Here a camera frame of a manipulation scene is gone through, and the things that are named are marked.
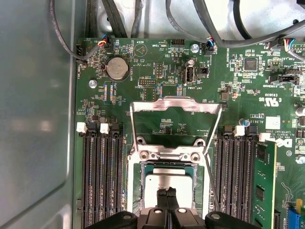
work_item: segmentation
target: black cable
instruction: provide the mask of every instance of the black cable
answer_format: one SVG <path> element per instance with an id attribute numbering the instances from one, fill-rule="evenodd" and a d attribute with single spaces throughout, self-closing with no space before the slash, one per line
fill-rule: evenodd
<path id="1" fill-rule="evenodd" d="M 139 36 L 140 22 L 142 17 L 142 0 L 135 0 L 134 21 L 132 25 L 131 38 Z"/>
<path id="2" fill-rule="evenodd" d="M 246 47 L 246 46 L 250 46 L 250 45 L 254 45 L 254 44 L 258 44 L 258 43 L 274 41 L 276 38 L 284 37 L 305 26 L 305 20 L 303 20 L 303 21 L 301 21 L 295 25 L 292 25 L 290 27 L 287 27 L 283 30 L 280 30 L 278 32 L 274 32 L 274 33 L 271 33 L 271 34 L 268 34 L 268 35 L 265 35 L 262 37 L 252 38 L 252 39 L 248 39 L 248 40 L 244 40 L 244 41 L 231 41 L 231 40 L 225 41 L 225 40 L 222 40 L 221 37 L 219 36 L 219 34 L 212 22 L 212 19 L 210 17 L 209 11 L 207 9 L 207 6 L 206 6 L 204 0 L 193 0 L 193 3 L 194 3 L 197 14 L 198 14 L 202 24 L 205 25 L 205 27 L 207 28 L 208 32 L 213 37 L 215 42 L 219 46 L 226 47 L 226 48 Z"/>
<path id="3" fill-rule="evenodd" d="M 120 13 L 113 0 L 102 0 L 112 31 L 117 38 L 127 38 Z"/>
<path id="4" fill-rule="evenodd" d="M 242 35 L 242 37 L 245 40 L 251 39 L 252 37 L 248 33 L 248 31 L 245 29 L 242 18 L 240 16 L 240 0 L 234 0 L 233 1 L 233 15 L 234 15 L 234 21 L 235 25 Z"/>
<path id="5" fill-rule="evenodd" d="M 171 12 L 171 2 L 172 0 L 166 0 L 165 1 L 165 8 L 166 8 L 166 16 L 168 21 L 170 22 L 170 24 L 179 32 L 183 33 L 184 36 L 186 36 L 188 39 L 194 40 L 194 41 L 198 41 L 198 42 L 203 42 L 206 43 L 207 40 L 205 38 L 200 38 L 200 37 L 196 37 L 193 36 L 191 34 L 189 34 L 187 31 L 185 31 L 177 22 L 176 20 L 173 18 L 172 12 Z"/>
<path id="6" fill-rule="evenodd" d="M 98 51 L 98 49 L 100 48 L 98 45 L 94 46 L 94 48 L 85 56 L 79 56 L 77 54 L 75 54 L 74 52 L 72 52 L 70 50 L 70 48 L 68 47 L 68 45 L 66 44 L 65 40 L 62 37 L 61 31 L 59 29 L 57 20 L 56 20 L 56 14 L 55 14 L 55 1 L 54 0 L 50 0 L 49 2 L 49 11 L 50 11 L 50 16 L 51 16 L 51 21 L 53 23 L 54 26 L 54 30 L 56 32 L 56 36 L 59 40 L 59 42 L 61 43 L 61 45 L 63 46 L 63 48 L 73 57 L 75 57 L 76 59 L 79 60 L 87 60 L 90 57 L 92 57 L 96 51 Z"/>

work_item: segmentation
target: gray metal panel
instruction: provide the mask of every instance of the gray metal panel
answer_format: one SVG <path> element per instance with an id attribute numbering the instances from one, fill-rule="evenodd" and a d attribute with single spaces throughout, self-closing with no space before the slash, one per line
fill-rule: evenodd
<path id="1" fill-rule="evenodd" d="M 67 43 L 84 28 L 85 2 L 76 3 L 56 0 Z M 74 67 L 53 31 L 48 0 L 1 1 L 0 43 L 0 228 L 69 228 Z"/>
<path id="2" fill-rule="evenodd" d="M 140 35 L 144 33 L 149 38 L 178 38 L 183 37 L 176 31 L 166 18 L 165 0 L 142 0 L 144 10 Z M 107 16 L 105 16 L 102 1 L 99 2 L 98 27 L 99 31 L 112 31 Z M 134 20 L 135 0 L 115 0 L 121 12 L 127 35 L 130 36 Z M 233 18 L 232 0 L 205 0 L 209 13 L 223 39 L 242 40 Z M 294 19 L 305 19 L 305 10 L 297 5 L 296 0 L 241 0 L 241 17 L 245 28 L 253 37 L 266 35 L 292 25 Z M 171 11 L 177 22 L 193 35 L 208 37 L 209 34 L 201 24 L 193 0 L 172 0 Z M 305 29 L 299 30 L 292 37 L 302 38 Z"/>

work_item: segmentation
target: blue slot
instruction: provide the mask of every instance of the blue slot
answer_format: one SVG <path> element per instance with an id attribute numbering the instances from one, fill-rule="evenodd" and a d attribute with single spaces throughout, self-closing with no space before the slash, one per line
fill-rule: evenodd
<path id="1" fill-rule="evenodd" d="M 300 218 L 301 215 L 297 214 L 293 208 L 288 209 L 288 229 L 299 229 Z"/>

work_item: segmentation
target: white label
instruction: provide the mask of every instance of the white label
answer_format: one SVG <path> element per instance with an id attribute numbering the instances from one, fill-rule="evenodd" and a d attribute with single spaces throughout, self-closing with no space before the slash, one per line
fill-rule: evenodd
<path id="1" fill-rule="evenodd" d="M 266 129 L 279 130 L 281 129 L 281 117 L 266 116 Z"/>

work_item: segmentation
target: white slot latch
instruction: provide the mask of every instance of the white slot latch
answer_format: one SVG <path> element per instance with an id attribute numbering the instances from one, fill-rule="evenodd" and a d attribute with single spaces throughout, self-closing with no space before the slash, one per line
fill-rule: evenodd
<path id="1" fill-rule="evenodd" d="M 233 131 L 234 137 L 238 136 L 244 136 L 244 126 L 243 125 L 237 125 L 235 127 L 235 130 Z"/>
<path id="2" fill-rule="evenodd" d="M 86 124 L 85 123 L 82 123 L 82 122 L 78 122 L 76 124 L 76 131 L 79 132 L 79 133 L 86 133 L 88 130 L 88 128 L 86 127 Z"/>
<path id="3" fill-rule="evenodd" d="M 271 133 L 260 133 L 258 137 L 258 141 L 260 142 L 265 142 L 266 140 L 271 140 L 270 139 Z"/>
<path id="4" fill-rule="evenodd" d="M 108 123 L 101 123 L 100 132 L 102 134 L 108 134 L 109 133 L 109 124 Z"/>

